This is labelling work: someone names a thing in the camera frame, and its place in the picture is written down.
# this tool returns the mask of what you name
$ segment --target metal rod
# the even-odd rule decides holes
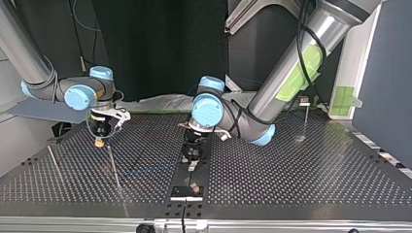
[[[43,83],[52,67],[19,20],[10,0],[0,0],[0,48],[27,83]]]
[[[113,173],[115,174],[116,184],[118,185],[118,188],[121,188],[118,176],[118,169],[116,167],[115,159],[113,158],[112,148],[110,147],[110,145],[107,146],[107,152],[109,153],[110,161],[112,162],[112,169]]]
[[[51,155],[51,160],[54,166],[58,166],[57,160],[55,159],[54,153],[52,151],[52,147],[48,146],[49,154]]]

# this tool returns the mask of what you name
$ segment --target black cable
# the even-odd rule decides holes
[[[238,120],[239,120],[240,116],[242,115],[242,112],[241,112],[240,109],[239,109],[239,110],[238,110],[238,116],[235,117],[233,111],[231,110],[230,106],[226,103],[226,101],[223,100],[223,99],[221,99],[221,102],[223,102],[223,104],[226,106],[227,110],[228,110],[229,113],[230,113],[230,116],[231,116],[232,119],[233,119],[233,124],[232,124],[232,126],[229,128],[228,132],[231,133],[231,131],[232,131],[234,128],[236,128],[237,137],[238,137],[238,138],[241,138],[240,127],[239,127]]]
[[[358,229],[354,228],[348,231],[348,233],[360,233]]]
[[[305,61],[304,61],[303,54],[302,54],[301,40],[303,38],[301,37],[301,31],[302,31],[302,26],[303,27],[305,26],[305,25],[302,25],[302,19],[303,19],[303,14],[305,12],[305,7],[306,8],[308,7],[308,0],[304,0],[303,4],[300,6],[299,16],[298,16],[298,19],[297,19],[297,36],[296,36],[297,54],[299,56],[300,66],[302,68],[302,72],[303,72],[303,75],[305,77],[306,82],[308,82],[308,84],[310,86],[312,86],[312,88],[315,90],[316,94],[318,95],[319,99],[324,104],[325,108],[327,110],[329,110],[329,108],[326,105],[326,102],[324,101],[324,99],[320,95],[318,89],[313,85],[312,81],[310,80],[310,76],[309,76],[309,73],[306,69]],[[308,33],[309,33],[309,35],[311,35],[311,37],[313,37],[313,35],[315,35],[315,33],[310,33],[310,32],[308,32]],[[325,60],[326,60],[325,46],[322,44],[321,40],[319,40],[318,37],[313,38],[313,39],[318,43],[318,46],[321,48],[321,51],[323,52],[322,63],[321,63],[321,66],[323,68],[323,66],[324,66],[323,63],[325,63]]]
[[[88,60],[88,59],[85,58],[85,54],[84,54],[84,51],[83,51],[83,49],[82,49],[82,44],[81,44],[81,42],[80,42],[80,36],[79,36],[78,26],[77,26],[76,20],[75,20],[75,18],[74,18],[74,15],[75,15],[75,14],[74,14],[74,12],[73,12],[73,6],[72,6],[72,4],[70,3],[70,0],[67,0],[67,3],[69,4],[70,14],[71,14],[71,17],[72,17],[72,22],[73,22],[73,27],[74,27],[74,29],[75,29],[75,35],[76,35],[76,41],[77,41],[77,43],[78,43],[79,54],[80,54],[80,56],[82,57],[82,60],[83,60],[85,63],[88,63],[88,65],[94,66],[94,65],[96,65],[94,62],[92,62],[92,61],[90,61],[90,60]]]
[[[288,107],[288,109],[286,110],[285,114],[284,114],[281,118],[275,119],[275,120],[273,121],[274,124],[280,123],[282,120],[284,120],[284,119],[288,116],[288,114],[291,112],[292,107],[293,107],[294,103],[296,102],[297,98],[299,98],[301,92],[302,92],[302,91],[300,90],[300,91],[294,96],[294,98],[293,98],[293,100],[291,101],[291,104],[289,105],[289,107]]]
[[[97,16],[94,19],[94,28],[97,28]],[[98,31],[94,31],[93,49],[91,50],[91,59],[94,63],[96,63],[97,32]]]

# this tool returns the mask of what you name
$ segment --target optical breadboard table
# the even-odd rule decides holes
[[[412,222],[409,178],[324,113],[304,116],[285,116],[266,147],[212,136],[189,173],[188,116],[134,115],[109,141],[120,187],[81,125],[51,147],[56,163],[44,149],[0,178],[0,216]],[[202,201],[170,200],[193,183]]]

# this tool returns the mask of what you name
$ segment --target gray panel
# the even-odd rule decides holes
[[[8,59],[9,58],[7,58],[6,54],[0,48],[0,61],[1,60],[8,60]]]
[[[412,1],[383,4],[378,19],[353,124],[366,137],[412,167]]]
[[[70,123],[81,123],[88,116],[87,111],[75,111],[66,103],[28,98],[7,111],[11,115],[32,117]]]

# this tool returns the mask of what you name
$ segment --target cable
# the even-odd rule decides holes
[[[303,54],[302,54],[302,47],[301,47],[301,43],[302,43],[301,40],[303,40],[303,37],[301,37],[302,18],[303,18],[303,14],[304,14],[304,12],[305,12],[305,8],[306,8],[306,12],[307,12],[307,8],[308,8],[308,6],[309,6],[309,3],[308,3],[308,2],[309,2],[308,0],[304,0],[303,4],[300,6],[299,16],[298,16],[298,19],[297,19],[297,36],[296,36],[297,54],[298,54],[298,56],[299,56],[300,66],[301,66],[301,68],[302,68],[302,72],[303,72],[303,75],[304,75],[304,77],[305,77],[305,79],[306,79],[306,82],[308,82],[308,84],[313,87],[313,89],[315,90],[316,94],[319,96],[319,99],[320,99],[321,102],[323,102],[323,104],[325,105],[325,108],[326,108],[327,110],[329,110],[329,108],[328,108],[327,105],[326,105],[326,102],[324,101],[324,99],[323,99],[322,96],[320,95],[318,89],[313,85],[312,81],[310,80],[310,76],[309,76],[309,73],[308,73],[308,71],[307,71],[307,69],[306,69],[305,61],[304,61]],[[321,48],[321,50],[322,50],[323,57],[322,57],[322,63],[321,63],[321,65],[320,65],[320,68],[323,68],[324,63],[325,63],[325,60],[326,60],[326,49],[325,49],[325,46],[322,44],[321,40],[319,40],[318,37],[314,37],[314,35],[316,36],[315,33],[313,33],[313,32],[311,33],[311,32],[310,32],[311,30],[310,30],[309,28],[305,27],[305,25],[303,25],[303,27],[305,28],[304,30],[307,31],[308,34],[311,35],[311,37],[317,42],[318,46],[319,46],[319,47]]]
[[[97,27],[97,16],[94,19],[94,26]],[[96,44],[97,44],[97,31],[94,31],[93,49],[91,50],[91,60],[96,63]]]
[[[89,27],[89,26],[86,26],[86,25],[82,24],[82,23],[79,21],[79,19],[78,19],[77,16],[76,16],[76,5],[77,5],[77,1],[78,1],[78,0],[75,0],[75,2],[73,3],[73,17],[75,18],[76,22],[77,22],[80,26],[82,26],[83,28],[85,28],[85,29],[88,29],[88,30],[91,30],[91,31],[97,31],[97,32],[101,31],[101,30],[98,29],[98,28],[91,28],[91,27]]]
[[[289,107],[288,107],[288,109],[286,110],[285,114],[284,114],[281,118],[273,120],[273,123],[274,123],[274,124],[280,123],[282,120],[284,120],[284,119],[288,116],[288,114],[291,112],[291,109],[292,109],[294,103],[296,102],[297,98],[299,98],[301,92],[302,92],[302,90],[300,90],[300,91],[294,96],[294,98],[293,98],[293,100],[291,101],[291,104],[289,105]]]
[[[53,81],[55,81],[55,79],[57,79],[57,71],[54,69],[54,67],[52,66],[51,61],[45,56],[46,60],[49,63],[49,68],[51,69],[51,74],[49,75],[48,79],[42,83],[36,83],[36,84],[32,84],[32,83],[28,83],[26,81],[24,81],[24,83],[27,85],[27,87],[29,87],[30,89],[41,89],[43,87],[48,86],[50,83],[52,83]]]

